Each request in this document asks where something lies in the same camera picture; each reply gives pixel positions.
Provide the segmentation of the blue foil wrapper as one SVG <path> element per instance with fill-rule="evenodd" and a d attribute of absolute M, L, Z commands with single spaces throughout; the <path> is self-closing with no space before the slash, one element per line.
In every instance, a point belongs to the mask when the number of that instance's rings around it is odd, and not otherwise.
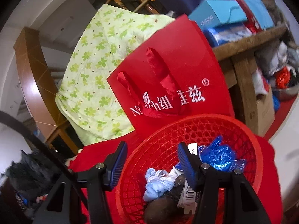
<path fill-rule="evenodd" d="M 243 172 L 246 166 L 245 159 L 237 159 L 236 152 L 227 144 L 223 144 L 223 137 L 217 136 L 209 145 L 198 147 L 199 158 L 202 163 L 223 172 L 232 172 L 236 169 Z"/>

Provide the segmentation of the light blue mask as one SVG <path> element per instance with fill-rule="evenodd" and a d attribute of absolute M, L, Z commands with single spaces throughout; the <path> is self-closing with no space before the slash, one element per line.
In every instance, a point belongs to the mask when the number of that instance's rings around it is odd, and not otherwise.
<path fill-rule="evenodd" d="M 170 172 L 164 169 L 156 170 L 149 168 L 145 173 L 147 183 L 145 185 L 143 200 L 151 202 L 161 197 L 166 191 L 170 191 L 174 187 L 175 180 L 179 175 L 180 173 L 175 168 Z"/>

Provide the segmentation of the grey foil wrapper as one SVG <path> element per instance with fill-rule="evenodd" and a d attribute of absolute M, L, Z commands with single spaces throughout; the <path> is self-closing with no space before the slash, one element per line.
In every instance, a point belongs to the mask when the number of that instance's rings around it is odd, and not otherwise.
<path fill-rule="evenodd" d="M 158 199 L 150 202 L 144 211 L 145 223 L 172 223 L 180 216 L 183 216 L 184 210 L 177 207 L 180 196 L 185 185 L 185 176 L 180 175 L 174 182 L 174 187 L 166 191 Z"/>

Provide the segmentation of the red bed blanket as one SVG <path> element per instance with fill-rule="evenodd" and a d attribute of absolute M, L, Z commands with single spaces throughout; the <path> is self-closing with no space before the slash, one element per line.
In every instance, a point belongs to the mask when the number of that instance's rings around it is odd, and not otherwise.
<path fill-rule="evenodd" d="M 263 153 L 263 178 L 258 191 L 258 197 L 263 204 L 271 223 L 282 223 L 283 204 L 279 176 L 275 166 L 275 151 L 272 145 L 263 137 L 256 135 Z M 74 172 L 86 171 L 103 162 L 108 154 L 115 152 L 121 141 L 128 144 L 128 155 L 137 148 L 144 138 L 141 138 L 136 131 L 128 133 L 116 139 L 94 143 L 83 147 L 75 160 L 70 162 L 69 168 Z"/>

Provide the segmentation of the red mesh basket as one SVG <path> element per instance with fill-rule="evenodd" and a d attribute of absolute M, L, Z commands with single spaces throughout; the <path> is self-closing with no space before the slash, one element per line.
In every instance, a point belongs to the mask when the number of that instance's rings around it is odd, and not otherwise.
<path fill-rule="evenodd" d="M 224 115 L 202 114 L 169 124 L 145 139 L 127 158 L 115 200 L 123 223 L 144 223 L 145 173 L 149 168 L 170 171 L 178 162 L 177 146 L 209 145 L 217 136 L 231 147 L 237 159 L 244 159 L 243 171 L 258 192 L 263 176 L 263 154 L 254 133 L 242 122 Z"/>

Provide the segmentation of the green clover quilt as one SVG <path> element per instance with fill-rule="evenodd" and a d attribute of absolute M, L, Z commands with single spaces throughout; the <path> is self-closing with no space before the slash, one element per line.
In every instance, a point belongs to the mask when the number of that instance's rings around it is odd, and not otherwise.
<path fill-rule="evenodd" d="M 108 4 L 98 9 L 71 55 L 55 98 L 83 145 L 134 130 L 107 78 L 131 52 L 173 20 Z"/>

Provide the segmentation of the black clothes pile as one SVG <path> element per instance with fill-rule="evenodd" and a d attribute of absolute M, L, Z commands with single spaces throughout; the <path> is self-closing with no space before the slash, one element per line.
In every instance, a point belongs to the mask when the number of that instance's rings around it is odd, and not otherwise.
<path fill-rule="evenodd" d="M 12 162 L 4 176 L 13 188 L 17 203 L 27 218 L 33 220 L 37 210 L 62 172 L 38 151 L 21 151 L 21 160 Z"/>

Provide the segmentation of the brown cardboard box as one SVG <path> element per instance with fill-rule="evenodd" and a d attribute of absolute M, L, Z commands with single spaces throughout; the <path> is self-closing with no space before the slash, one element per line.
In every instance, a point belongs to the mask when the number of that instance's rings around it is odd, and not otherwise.
<path fill-rule="evenodd" d="M 256 103 L 258 110 L 258 135 L 264 136 L 275 120 L 272 89 L 269 89 L 267 95 L 258 95 Z"/>

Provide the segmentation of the red paper gift bag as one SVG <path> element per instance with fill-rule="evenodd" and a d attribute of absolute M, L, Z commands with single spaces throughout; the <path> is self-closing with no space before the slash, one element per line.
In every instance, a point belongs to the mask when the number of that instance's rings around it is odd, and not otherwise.
<path fill-rule="evenodd" d="M 192 115 L 234 116 L 212 48 L 197 24 L 185 15 L 142 43 L 107 81 L 142 136 Z"/>

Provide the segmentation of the wooden shelf table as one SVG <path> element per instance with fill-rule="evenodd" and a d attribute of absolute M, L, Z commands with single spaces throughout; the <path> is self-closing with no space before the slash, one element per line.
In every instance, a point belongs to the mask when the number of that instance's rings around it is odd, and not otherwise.
<path fill-rule="evenodd" d="M 254 52 L 281 39 L 287 31 L 287 25 L 282 24 L 212 49 L 224 73 L 236 119 L 255 134 L 258 133 L 258 109 L 251 76 L 257 69 Z"/>

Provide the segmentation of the metal bowl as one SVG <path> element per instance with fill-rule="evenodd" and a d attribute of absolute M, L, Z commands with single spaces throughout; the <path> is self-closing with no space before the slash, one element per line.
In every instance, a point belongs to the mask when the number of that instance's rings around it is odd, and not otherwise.
<path fill-rule="evenodd" d="M 298 90 L 299 83 L 285 89 L 272 88 L 273 95 L 278 98 L 279 101 L 288 101 L 295 98 L 298 95 Z"/>

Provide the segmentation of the light blue cardboard box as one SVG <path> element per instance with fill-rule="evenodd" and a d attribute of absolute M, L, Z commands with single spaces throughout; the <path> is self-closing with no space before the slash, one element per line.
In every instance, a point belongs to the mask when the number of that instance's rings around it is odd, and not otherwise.
<path fill-rule="evenodd" d="M 236 0 L 204 0 L 189 15 L 203 31 L 247 21 L 246 13 Z"/>

